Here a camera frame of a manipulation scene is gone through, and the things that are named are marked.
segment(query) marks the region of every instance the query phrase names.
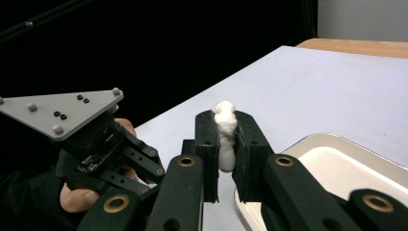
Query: wooden surface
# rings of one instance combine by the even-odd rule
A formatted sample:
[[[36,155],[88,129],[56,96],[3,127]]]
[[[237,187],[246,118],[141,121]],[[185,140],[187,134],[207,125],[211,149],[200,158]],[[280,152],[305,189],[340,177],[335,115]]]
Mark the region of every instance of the wooden surface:
[[[297,47],[408,59],[408,42],[311,38]]]

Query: screw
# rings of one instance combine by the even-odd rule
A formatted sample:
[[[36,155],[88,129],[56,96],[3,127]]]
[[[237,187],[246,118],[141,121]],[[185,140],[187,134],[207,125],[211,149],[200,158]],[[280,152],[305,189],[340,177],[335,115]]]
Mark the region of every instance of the screw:
[[[52,130],[54,131],[55,134],[59,135],[64,132],[64,128],[60,125],[55,125]]]
[[[112,92],[114,93],[114,95],[120,95],[120,89],[118,88],[114,88]]]
[[[37,105],[35,105],[34,103],[29,103],[27,104],[27,109],[30,110],[30,112],[34,112],[37,110]]]

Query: wall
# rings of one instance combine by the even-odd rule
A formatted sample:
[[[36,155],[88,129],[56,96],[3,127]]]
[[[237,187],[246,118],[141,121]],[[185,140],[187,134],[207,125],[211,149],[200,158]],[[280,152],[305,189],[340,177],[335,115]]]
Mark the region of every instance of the wall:
[[[319,0],[324,39],[408,41],[407,0]]]

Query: bolt hole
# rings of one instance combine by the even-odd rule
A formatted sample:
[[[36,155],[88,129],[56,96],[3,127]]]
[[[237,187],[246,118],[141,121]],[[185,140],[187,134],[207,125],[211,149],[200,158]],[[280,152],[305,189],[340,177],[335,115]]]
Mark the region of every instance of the bolt hole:
[[[195,161],[193,158],[190,157],[185,157],[185,158],[181,158],[178,160],[178,164],[182,167],[190,167],[193,166],[195,164]]]
[[[293,160],[288,157],[277,157],[275,158],[276,164],[283,167],[291,167],[293,165]]]

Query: white object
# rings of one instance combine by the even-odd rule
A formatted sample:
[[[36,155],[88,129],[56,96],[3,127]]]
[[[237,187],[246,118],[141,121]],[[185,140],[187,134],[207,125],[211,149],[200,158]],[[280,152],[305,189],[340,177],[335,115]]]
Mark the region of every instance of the white object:
[[[223,172],[234,170],[236,158],[234,152],[237,119],[235,117],[235,105],[227,100],[216,104],[213,109],[215,121],[218,127],[220,149],[218,154],[218,168]]]

